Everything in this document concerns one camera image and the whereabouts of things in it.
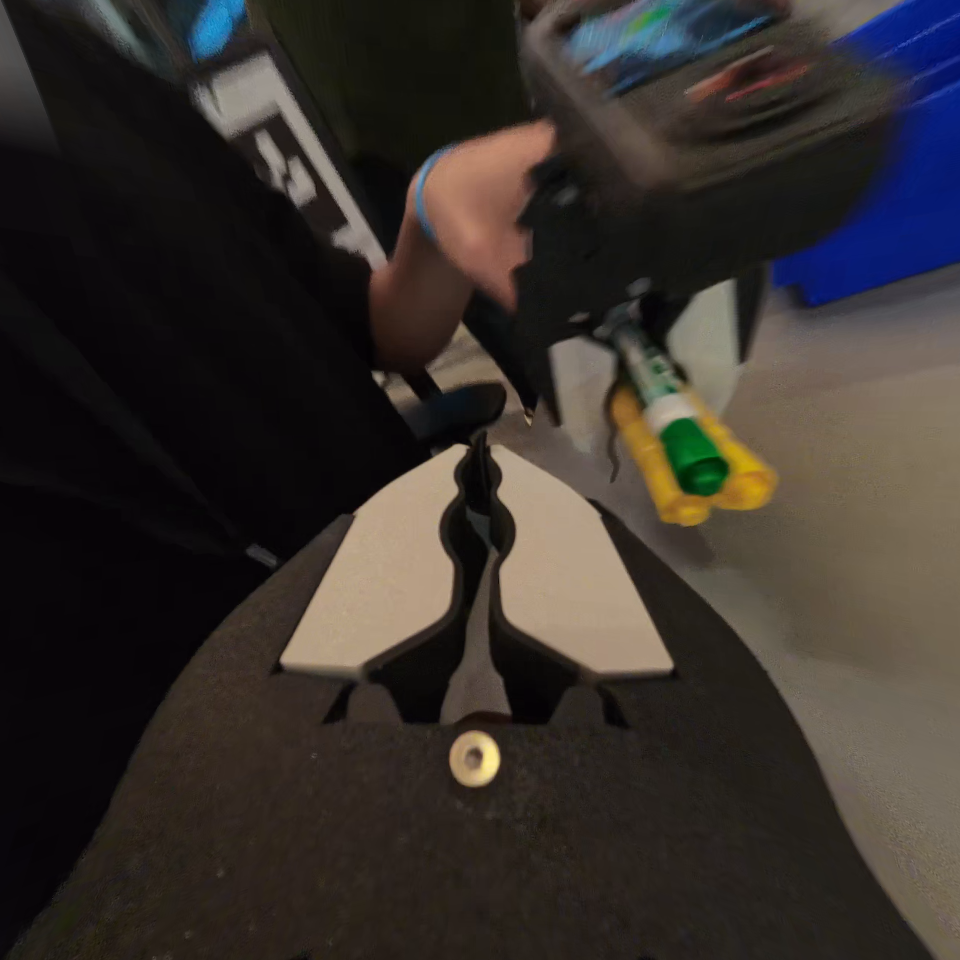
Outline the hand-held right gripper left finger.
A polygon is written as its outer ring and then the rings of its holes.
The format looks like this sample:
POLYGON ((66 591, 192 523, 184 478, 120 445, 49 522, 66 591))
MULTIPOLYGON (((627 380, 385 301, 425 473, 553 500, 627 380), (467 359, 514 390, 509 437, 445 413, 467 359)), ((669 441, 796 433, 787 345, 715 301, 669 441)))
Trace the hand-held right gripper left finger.
POLYGON ((462 443, 356 510, 279 657, 284 673, 385 688, 406 722, 438 722, 461 665, 489 546, 469 516, 462 443))

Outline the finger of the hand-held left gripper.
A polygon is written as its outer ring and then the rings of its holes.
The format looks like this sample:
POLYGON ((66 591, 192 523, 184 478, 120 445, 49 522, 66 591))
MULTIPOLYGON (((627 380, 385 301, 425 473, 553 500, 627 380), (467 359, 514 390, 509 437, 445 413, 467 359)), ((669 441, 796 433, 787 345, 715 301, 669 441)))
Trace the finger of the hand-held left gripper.
POLYGON ((554 344, 548 357, 560 430, 576 450, 605 450, 606 397, 618 371, 616 355, 605 345, 578 338, 554 344))
POLYGON ((694 295, 667 335, 668 353, 716 415, 734 398, 761 328, 770 284, 767 266, 694 295))

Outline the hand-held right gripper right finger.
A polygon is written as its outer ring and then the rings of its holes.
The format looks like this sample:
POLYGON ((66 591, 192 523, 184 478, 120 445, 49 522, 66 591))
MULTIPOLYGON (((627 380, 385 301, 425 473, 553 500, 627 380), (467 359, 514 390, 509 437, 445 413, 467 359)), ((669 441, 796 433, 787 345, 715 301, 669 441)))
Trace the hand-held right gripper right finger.
POLYGON ((600 511, 507 447, 488 449, 489 651, 515 722, 569 690, 671 676, 675 663, 600 511))

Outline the green capped whiteboard marker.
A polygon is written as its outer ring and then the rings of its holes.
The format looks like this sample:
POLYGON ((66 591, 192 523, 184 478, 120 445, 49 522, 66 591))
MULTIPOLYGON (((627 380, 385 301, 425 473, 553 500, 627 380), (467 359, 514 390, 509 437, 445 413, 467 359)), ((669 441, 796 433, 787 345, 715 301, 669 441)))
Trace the green capped whiteboard marker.
POLYGON ((618 320, 608 339, 639 403, 641 420, 658 441, 679 489, 701 498, 719 494, 730 467, 702 426, 676 367, 636 320, 618 320))

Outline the yellow marker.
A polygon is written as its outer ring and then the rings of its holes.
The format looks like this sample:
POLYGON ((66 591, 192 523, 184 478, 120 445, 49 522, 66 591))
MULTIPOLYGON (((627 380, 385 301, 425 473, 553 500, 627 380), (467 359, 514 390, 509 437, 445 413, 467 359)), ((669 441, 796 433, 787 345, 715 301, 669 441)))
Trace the yellow marker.
POLYGON ((774 469, 712 412, 702 412, 699 420, 728 467, 726 481, 714 495, 713 505, 732 512, 752 512, 765 507, 779 485, 774 469))
POLYGON ((641 403, 631 387, 626 384, 612 387, 606 400, 606 415, 611 427, 612 474, 618 473, 618 451, 622 449, 638 470, 662 522, 681 527, 704 523, 712 513, 710 499, 681 490, 663 445, 647 426, 641 403))

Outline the person's left forearm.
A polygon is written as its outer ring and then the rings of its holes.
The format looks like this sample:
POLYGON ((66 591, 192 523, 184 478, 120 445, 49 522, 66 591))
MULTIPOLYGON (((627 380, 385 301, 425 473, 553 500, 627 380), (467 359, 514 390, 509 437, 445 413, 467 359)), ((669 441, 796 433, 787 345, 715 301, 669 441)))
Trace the person's left forearm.
POLYGON ((412 375, 428 367, 448 346, 477 289, 422 234, 414 206, 405 211, 389 261, 369 283, 369 327, 376 367, 412 375))

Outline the person's left hand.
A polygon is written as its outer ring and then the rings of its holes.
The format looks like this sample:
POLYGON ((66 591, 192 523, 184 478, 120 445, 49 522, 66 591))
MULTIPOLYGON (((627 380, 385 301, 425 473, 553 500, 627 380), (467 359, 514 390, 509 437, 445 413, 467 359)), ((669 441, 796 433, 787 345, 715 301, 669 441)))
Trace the person's left hand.
POLYGON ((531 232, 521 219, 536 192, 534 172, 555 147, 549 121, 511 126, 460 143, 426 183, 438 250, 508 311, 518 303, 515 273, 531 258, 531 232))

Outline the black chair leg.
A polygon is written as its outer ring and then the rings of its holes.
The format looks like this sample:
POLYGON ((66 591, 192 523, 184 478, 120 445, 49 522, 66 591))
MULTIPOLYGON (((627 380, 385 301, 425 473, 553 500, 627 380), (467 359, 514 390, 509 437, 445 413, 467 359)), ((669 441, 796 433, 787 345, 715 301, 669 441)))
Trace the black chair leg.
POLYGON ((442 390, 427 371, 408 376, 389 374, 383 384, 385 392, 395 380, 414 397, 397 407, 399 414, 414 438, 434 452, 455 445, 469 446, 476 434, 500 419, 508 401, 507 388, 498 381, 442 390))

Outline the blue plastic bin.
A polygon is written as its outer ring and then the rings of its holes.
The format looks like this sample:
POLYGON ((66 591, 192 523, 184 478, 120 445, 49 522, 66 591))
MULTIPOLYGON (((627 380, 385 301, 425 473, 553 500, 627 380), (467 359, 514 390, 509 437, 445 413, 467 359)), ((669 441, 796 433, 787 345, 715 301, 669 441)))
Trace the blue plastic bin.
POLYGON ((958 263, 959 3, 899 3, 837 41, 909 81, 893 158, 856 215, 775 261, 774 287, 822 306, 958 263))

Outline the blue wristband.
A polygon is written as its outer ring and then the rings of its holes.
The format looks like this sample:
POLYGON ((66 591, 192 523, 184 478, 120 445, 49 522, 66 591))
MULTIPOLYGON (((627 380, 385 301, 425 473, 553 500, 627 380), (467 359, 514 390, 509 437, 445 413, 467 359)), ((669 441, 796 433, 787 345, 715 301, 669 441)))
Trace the blue wristband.
POLYGON ((415 221, 424 237, 434 246, 438 238, 426 206, 426 184, 437 164, 454 151, 460 144, 448 144, 433 151, 420 165, 412 182, 415 221))

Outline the person's black clothing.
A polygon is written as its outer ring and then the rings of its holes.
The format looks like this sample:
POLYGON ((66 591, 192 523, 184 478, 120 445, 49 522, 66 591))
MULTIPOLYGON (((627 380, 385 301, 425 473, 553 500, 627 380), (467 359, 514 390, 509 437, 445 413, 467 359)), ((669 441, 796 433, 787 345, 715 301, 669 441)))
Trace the person's black clothing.
POLYGON ((208 636, 427 458, 374 378, 367 261, 186 92, 6 10, 48 117, 2 138, 2 954, 208 636))

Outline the black white printed sign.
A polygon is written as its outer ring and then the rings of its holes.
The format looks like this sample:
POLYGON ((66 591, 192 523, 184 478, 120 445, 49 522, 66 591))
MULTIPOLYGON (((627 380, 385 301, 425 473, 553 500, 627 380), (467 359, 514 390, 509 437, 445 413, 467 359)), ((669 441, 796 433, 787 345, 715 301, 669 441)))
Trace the black white printed sign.
POLYGON ((235 46, 200 67, 190 94, 210 126, 314 234, 373 269, 385 262, 370 204, 282 54, 258 39, 235 46))

